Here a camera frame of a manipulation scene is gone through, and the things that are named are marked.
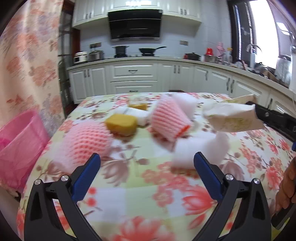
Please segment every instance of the black range hood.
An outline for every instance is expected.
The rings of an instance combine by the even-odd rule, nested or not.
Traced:
[[[160,39],[162,10],[131,9],[108,13],[111,40]]]

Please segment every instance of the white rice cooker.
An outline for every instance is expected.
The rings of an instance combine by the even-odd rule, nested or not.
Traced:
[[[87,52],[78,52],[74,55],[73,63],[74,65],[77,64],[84,64],[87,63]]]

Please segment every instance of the curtain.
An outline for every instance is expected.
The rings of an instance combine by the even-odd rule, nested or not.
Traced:
[[[51,137],[64,120],[57,73],[63,0],[27,0],[0,37],[0,127],[36,109]]]

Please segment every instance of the pink trash bag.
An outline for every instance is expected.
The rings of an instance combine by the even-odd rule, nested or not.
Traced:
[[[0,129],[0,179],[22,193],[41,152],[49,141],[34,110],[25,111]]]

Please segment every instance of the kettle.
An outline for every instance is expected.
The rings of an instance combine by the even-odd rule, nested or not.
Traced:
[[[291,56],[280,55],[277,59],[275,76],[281,80],[285,86],[289,86],[292,78]]]

